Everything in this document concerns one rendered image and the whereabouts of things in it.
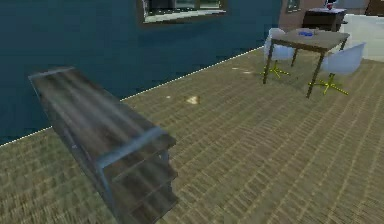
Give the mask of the dark wooden shelf unit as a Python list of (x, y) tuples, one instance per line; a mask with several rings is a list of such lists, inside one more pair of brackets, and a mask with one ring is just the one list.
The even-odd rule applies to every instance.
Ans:
[(155, 224), (177, 204), (176, 139), (74, 67), (29, 76), (54, 131), (118, 224)]

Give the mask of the white chair with yellow legs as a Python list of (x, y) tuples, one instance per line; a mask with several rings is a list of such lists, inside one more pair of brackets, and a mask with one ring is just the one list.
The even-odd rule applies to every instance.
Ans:
[(326, 56), (320, 65), (320, 69), (329, 74), (328, 80), (309, 82), (308, 85), (324, 86), (323, 94), (326, 94), (329, 88), (333, 88), (345, 95), (348, 95), (348, 92), (341, 89), (338, 83), (334, 82), (334, 77), (336, 74), (352, 74), (359, 68), (363, 59), (363, 50), (365, 45), (366, 43), (362, 42), (353, 47), (349, 47), (347, 49), (338, 51), (337, 53)]
[[(264, 59), (267, 60), (269, 56), (269, 49), (271, 46), (271, 39), (275, 36), (283, 35), (284, 30), (280, 28), (270, 28), (268, 37), (264, 42)], [(278, 78), (281, 78), (281, 74), (289, 75), (289, 72), (283, 71), (277, 67), (277, 63), (282, 60), (292, 59), (294, 55), (294, 49), (292, 47), (283, 46), (275, 44), (272, 52), (271, 60), (274, 62), (273, 67), (269, 69), (270, 72), (273, 72)]]

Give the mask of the brown wooden dining table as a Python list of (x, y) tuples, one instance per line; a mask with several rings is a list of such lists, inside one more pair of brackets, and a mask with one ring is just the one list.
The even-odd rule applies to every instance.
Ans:
[(268, 51), (267, 62), (263, 71), (263, 83), (267, 82), (267, 78), (269, 75), (269, 67), (272, 60), (272, 54), (275, 45), (287, 46), (295, 49), (292, 64), (294, 64), (296, 60), (296, 55), (299, 49), (317, 52), (320, 54), (320, 57), (306, 94), (306, 97), (310, 98), (313, 86), (320, 71), (321, 63), (325, 58), (325, 54), (338, 45), (341, 45), (340, 49), (343, 50), (349, 37), (349, 34), (311, 29), (311, 32), (313, 32), (313, 36), (304, 37), (299, 35), (300, 31), (302, 31), (302, 28), (291, 30), (284, 34), (277, 34), (271, 37), (271, 45)]

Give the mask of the small framed window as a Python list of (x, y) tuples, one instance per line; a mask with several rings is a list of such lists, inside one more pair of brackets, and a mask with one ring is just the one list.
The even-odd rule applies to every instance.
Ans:
[(300, 0), (287, 0), (287, 13), (300, 11)]

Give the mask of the dark wooden cabinet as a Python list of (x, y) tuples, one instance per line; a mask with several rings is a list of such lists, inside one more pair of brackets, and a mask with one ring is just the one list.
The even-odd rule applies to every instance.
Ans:
[(302, 27), (338, 32), (345, 14), (345, 9), (312, 8), (305, 12)]

